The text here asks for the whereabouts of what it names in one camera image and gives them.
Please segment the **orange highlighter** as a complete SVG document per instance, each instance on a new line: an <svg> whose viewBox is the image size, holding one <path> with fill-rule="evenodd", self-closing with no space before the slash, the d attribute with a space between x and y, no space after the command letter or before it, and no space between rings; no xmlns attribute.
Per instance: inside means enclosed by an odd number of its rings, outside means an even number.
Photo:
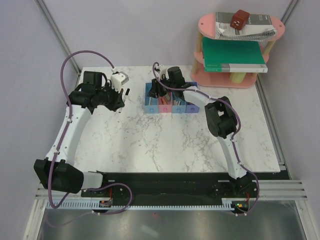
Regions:
<svg viewBox="0 0 320 240"><path fill-rule="evenodd" d="M163 99L163 98L160 99L160 102L161 102L162 105L167 105L168 104L167 101L165 99Z"/></svg>

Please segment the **pink drawer bin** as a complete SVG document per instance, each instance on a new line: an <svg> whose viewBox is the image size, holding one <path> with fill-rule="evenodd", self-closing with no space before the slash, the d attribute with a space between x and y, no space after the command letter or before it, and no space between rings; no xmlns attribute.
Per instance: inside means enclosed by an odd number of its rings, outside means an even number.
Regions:
<svg viewBox="0 0 320 240"><path fill-rule="evenodd" d="M170 97L171 97L170 101L167 101L164 98L165 95L158 98L158 110L159 110L160 113L171 113L172 112L172 103L173 103L172 94L170 92L168 92L167 94L169 94ZM161 104L160 99L166 100L167 101L167 105Z"/></svg>

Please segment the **light blue drawer bin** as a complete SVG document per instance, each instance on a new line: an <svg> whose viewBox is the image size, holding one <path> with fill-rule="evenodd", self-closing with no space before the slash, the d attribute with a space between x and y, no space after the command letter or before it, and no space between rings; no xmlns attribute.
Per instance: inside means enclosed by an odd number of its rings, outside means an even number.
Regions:
<svg viewBox="0 0 320 240"><path fill-rule="evenodd" d="M174 100L182 101L181 105L177 106L174 105ZM172 113L173 114L184 114L186 110L186 102L184 100L181 100L175 95L172 96Z"/></svg>
<svg viewBox="0 0 320 240"><path fill-rule="evenodd" d="M151 82L145 84L144 111L146 114L159 114L158 99L152 98L152 105L149 105L148 92L151 89Z"/></svg>

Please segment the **green highlighter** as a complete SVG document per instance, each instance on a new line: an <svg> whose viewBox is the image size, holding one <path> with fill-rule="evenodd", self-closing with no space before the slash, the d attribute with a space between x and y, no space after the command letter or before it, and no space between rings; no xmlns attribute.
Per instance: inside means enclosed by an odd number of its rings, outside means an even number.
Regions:
<svg viewBox="0 0 320 240"><path fill-rule="evenodd" d="M171 100L171 97L170 97L170 95L169 95L168 93L164 96L164 98L165 98L167 101L170 101L170 100Z"/></svg>

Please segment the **black white marker pen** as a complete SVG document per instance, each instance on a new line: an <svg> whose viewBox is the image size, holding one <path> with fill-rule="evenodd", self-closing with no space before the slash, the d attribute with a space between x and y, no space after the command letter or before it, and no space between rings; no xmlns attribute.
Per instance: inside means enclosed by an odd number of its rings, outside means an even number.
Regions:
<svg viewBox="0 0 320 240"><path fill-rule="evenodd" d="M126 98L128 97L129 93L130 93L130 89L128 88L128 89L126 90L124 96L123 96L123 99L122 99L122 100L123 100L123 103L126 102ZM125 105L123 105L123 107L121 107L121 108L119 109L119 111L118 111L119 114L122 113L124 106L125 106Z"/></svg>

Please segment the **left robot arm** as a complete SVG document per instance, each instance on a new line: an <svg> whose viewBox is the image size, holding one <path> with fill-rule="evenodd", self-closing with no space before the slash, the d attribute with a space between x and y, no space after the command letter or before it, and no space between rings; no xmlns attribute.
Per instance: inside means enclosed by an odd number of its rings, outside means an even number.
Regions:
<svg viewBox="0 0 320 240"><path fill-rule="evenodd" d="M106 196L110 185L99 172L77 169L75 156L80 138L94 110L103 106L116 112L125 106L124 84L129 77L115 71L110 79L103 72L84 71L83 81L68 95L65 117L55 142L44 159L37 159L34 170L47 190L77 194L92 189L99 197Z"/></svg>

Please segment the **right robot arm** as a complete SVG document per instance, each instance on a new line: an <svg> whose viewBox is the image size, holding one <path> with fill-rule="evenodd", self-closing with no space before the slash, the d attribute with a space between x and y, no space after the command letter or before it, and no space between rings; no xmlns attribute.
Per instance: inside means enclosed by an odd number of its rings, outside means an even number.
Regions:
<svg viewBox="0 0 320 240"><path fill-rule="evenodd" d="M152 72L154 79L151 81L149 97L159 98L173 93L181 100L204 109L208 130L218 139L227 163L229 191L235 197L242 196L249 185L248 170L242 165L237 150L236 134L241 128L241 122L230 100L226 96L214 98L193 83L186 82L178 66L166 68L155 62Z"/></svg>

